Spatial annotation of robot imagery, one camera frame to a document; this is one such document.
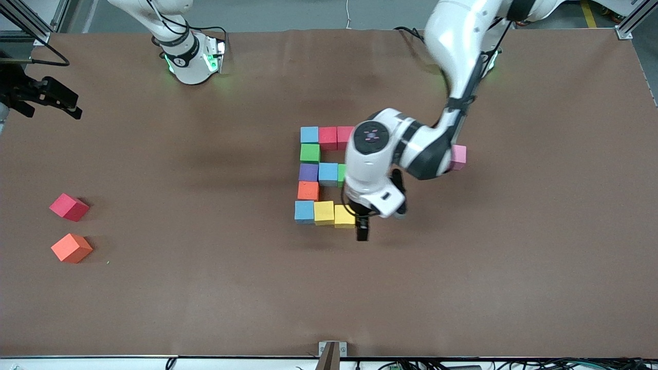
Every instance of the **robotic arm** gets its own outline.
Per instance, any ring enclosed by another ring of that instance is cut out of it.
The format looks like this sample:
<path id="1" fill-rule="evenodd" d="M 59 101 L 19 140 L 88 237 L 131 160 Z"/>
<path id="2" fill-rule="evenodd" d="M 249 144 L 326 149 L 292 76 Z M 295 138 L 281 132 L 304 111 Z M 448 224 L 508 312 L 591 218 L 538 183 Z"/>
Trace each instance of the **robotic arm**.
<path id="1" fill-rule="evenodd" d="M 496 53 L 483 43 L 495 18 L 509 21 L 543 18 L 558 0 L 439 0 L 425 29 L 425 43 L 445 72 L 450 91 L 439 121 L 432 127 L 392 108 L 358 124 L 345 154 L 345 194 L 357 216 L 357 240 L 368 239 L 368 218 L 406 212 L 397 165 L 419 180 L 450 171 L 456 142 L 475 91 Z"/>
<path id="2" fill-rule="evenodd" d="M 169 71 L 184 84 L 200 84 L 219 72 L 224 41 L 192 30 L 185 14 L 193 0 L 108 0 L 151 31 L 164 50 Z"/>

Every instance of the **pink cube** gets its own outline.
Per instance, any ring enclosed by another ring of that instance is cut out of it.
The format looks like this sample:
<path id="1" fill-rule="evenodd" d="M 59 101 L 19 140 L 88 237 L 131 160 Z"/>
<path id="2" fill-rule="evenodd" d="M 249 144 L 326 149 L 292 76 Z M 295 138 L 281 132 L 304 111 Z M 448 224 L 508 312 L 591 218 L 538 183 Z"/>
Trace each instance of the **pink cube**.
<path id="1" fill-rule="evenodd" d="M 59 217 L 78 222 L 89 211 L 89 206 L 68 194 L 62 194 L 50 205 L 50 210 Z"/>
<path id="2" fill-rule="evenodd" d="M 354 126 L 338 126 L 336 127 L 336 134 L 338 139 L 338 150 L 347 149 L 347 143 L 349 142 L 349 137 L 352 136 L 352 131 L 354 131 Z"/>
<path id="3" fill-rule="evenodd" d="M 320 127 L 318 129 L 320 150 L 338 150 L 338 133 L 336 127 Z"/>
<path id="4" fill-rule="evenodd" d="M 452 147 L 451 169 L 459 171 L 466 166 L 466 147 L 463 145 L 453 145 Z"/>

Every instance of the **brown table surface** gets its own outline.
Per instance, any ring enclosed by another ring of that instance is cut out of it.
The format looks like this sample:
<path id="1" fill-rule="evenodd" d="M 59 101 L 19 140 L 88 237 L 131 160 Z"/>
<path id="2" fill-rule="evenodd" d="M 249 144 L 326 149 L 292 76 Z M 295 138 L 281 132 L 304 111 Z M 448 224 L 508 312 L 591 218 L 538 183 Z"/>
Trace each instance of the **brown table surface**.
<path id="1" fill-rule="evenodd" d="M 417 40 L 234 34 L 228 74 L 185 86 L 149 38 L 54 35 L 72 65 L 28 69 L 84 115 L 13 113 L 0 137 L 3 355 L 658 357 L 658 114 L 612 30 L 510 32 L 468 167 L 408 179 L 409 216 L 366 244 L 295 225 L 299 127 L 434 122 Z M 79 223 L 48 210 L 62 192 Z M 78 265 L 49 249 L 69 232 L 95 248 Z"/>

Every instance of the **yellow cube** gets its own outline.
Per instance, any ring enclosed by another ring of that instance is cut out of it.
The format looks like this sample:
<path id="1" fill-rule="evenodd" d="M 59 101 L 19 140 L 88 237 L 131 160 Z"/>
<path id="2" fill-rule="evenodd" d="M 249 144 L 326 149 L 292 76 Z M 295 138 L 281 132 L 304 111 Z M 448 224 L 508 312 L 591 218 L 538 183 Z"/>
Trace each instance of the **yellow cube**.
<path id="1" fill-rule="evenodd" d="M 316 201 L 313 203 L 313 212 L 315 214 L 315 224 L 333 225 L 334 224 L 334 202 L 333 201 Z"/>
<path id="2" fill-rule="evenodd" d="M 334 227 L 335 228 L 354 228 L 356 219 L 350 213 L 354 213 L 348 205 L 337 204 L 334 207 Z"/>

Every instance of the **light blue cube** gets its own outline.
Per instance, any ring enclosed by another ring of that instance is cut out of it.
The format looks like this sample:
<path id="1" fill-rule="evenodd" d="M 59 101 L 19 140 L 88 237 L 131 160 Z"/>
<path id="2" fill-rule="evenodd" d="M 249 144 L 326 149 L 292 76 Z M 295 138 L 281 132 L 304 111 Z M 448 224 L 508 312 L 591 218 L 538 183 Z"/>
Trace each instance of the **light blue cube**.
<path id="1" fill-rule="evenodd" d="M 295 222 L 300 225 L 315 224 L 312 200 L 295 201 Z"/>
<path id="2" fill-rule="evenodd" d="M 320 186 L 338 186 L 338 163 L 320 163 L 318 182 Z"/>
<path id="3" fill-rule="evenodd" d="M 302 144 L 317 144 L 320 141 L 320 130 L 318 126 L 302 127 L 300 137 Z"/>

